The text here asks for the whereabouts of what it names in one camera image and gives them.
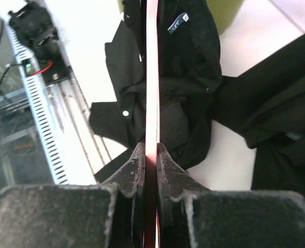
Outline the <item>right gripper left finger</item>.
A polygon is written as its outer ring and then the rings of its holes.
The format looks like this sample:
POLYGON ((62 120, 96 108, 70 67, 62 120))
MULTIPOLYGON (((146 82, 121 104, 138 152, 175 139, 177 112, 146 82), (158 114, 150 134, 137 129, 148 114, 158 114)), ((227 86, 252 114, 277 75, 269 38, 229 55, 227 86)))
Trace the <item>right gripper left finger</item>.
POLYGON ((145 146, 97 185, 21 185, 0 193, 0 247, 142 247, 145 146))

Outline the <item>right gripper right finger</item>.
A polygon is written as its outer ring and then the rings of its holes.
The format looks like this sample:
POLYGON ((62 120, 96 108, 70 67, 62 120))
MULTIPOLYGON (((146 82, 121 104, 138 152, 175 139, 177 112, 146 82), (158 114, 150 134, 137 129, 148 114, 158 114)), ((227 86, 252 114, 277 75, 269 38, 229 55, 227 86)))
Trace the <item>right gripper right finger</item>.
POLYGON ((157 149, 160 247, 305 247, 301 195, 212 191, 157 149))

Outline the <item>black shirt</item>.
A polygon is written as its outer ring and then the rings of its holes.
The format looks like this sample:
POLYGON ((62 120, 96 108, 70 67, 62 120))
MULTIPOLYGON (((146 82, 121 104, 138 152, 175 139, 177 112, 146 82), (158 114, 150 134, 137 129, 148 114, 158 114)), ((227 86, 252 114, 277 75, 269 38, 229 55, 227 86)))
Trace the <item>black shirt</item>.
MULTIPOLYGON (((94 102, 93 132, 126 150, 95 174, 105 181, 131 156, 146 134, 146 2, 123 1, 123 20, 105 44, 115 102, 94 102)), ((157 12, 160 141, 183 169, 209 150, 208 110, 222 83, 220 41, 206 1, 159 1, 157 12)))
POLYGON ((256 150, 252 189, 305 197, 305 34, 243 74, 225 76, 214 119, 256 150))

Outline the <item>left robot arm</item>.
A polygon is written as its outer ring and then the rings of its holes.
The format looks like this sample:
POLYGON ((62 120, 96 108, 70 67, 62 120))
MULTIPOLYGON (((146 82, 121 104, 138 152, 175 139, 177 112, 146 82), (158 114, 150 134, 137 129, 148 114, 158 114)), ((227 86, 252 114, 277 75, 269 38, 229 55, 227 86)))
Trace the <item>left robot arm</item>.
POLYGON ((53 60, 60 55, 58 32, 49 12, 35 1, 27 1, 17 12, 10 10, 9 25, 20 44, 33 51, 38 61, 53 60))

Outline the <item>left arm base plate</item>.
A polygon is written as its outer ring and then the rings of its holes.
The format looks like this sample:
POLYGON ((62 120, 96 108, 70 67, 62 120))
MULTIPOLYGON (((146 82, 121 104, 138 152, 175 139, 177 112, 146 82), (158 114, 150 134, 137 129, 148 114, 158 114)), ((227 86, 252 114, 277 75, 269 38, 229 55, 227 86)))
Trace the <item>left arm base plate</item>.
POLYGON ((45 85, 59 84, 70 79, 69 67, 65 64, 62 57, 53 60, 53 64, 46 71, 42 72, 45 85))

